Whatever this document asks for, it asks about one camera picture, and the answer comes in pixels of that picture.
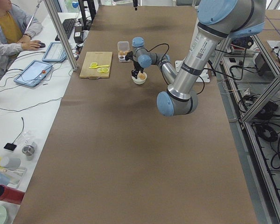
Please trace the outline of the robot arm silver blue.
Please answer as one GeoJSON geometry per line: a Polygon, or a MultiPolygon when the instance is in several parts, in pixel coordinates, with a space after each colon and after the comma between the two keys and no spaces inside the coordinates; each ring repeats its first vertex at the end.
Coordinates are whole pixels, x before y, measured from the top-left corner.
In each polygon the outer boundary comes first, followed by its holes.
{"type": "Polygon", "coordinates": [[[158,66],[161,74],[167,84],[172,84],[177,77],[177,71],[170,62],[170,57],[165,53],[153,52],[158,46],[166,45],[169,50],[169,45],[162,43],[153,47],[151,50],[145,48],[145,42],[142,37],[135,37],[132,40],[132,50],[127,53],[125,60],[132,61],[134,69],[131,71],[132,78],[141,81],[140,73],[144,73],[144,69],[151,65],[158,66]]]}
{"type": "Polygon", "coordinates": [[[173,83],[157,96],[164,116],[192,113],[198,104],[192,90],[211,54],[222,39],[260,33],[264,28],[264,0],[202,0],[197,9],[198,33],[173,83]]]}

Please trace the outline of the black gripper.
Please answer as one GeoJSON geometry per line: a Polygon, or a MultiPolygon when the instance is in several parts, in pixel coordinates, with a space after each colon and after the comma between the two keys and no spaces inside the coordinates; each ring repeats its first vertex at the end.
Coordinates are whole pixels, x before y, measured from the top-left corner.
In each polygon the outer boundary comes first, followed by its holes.
{"type": "Polygon", "coordinates": [[[144,71],[144,68],[142,68],[141,65],[138,63],[138,61],[135,61],[135,60],[133,60],[133,66],[134,66],[134,69],[131,71],[132,77],[136,77],[136,72],[139,72],[138,77],[141,77],[142,73],[144,71]]]}

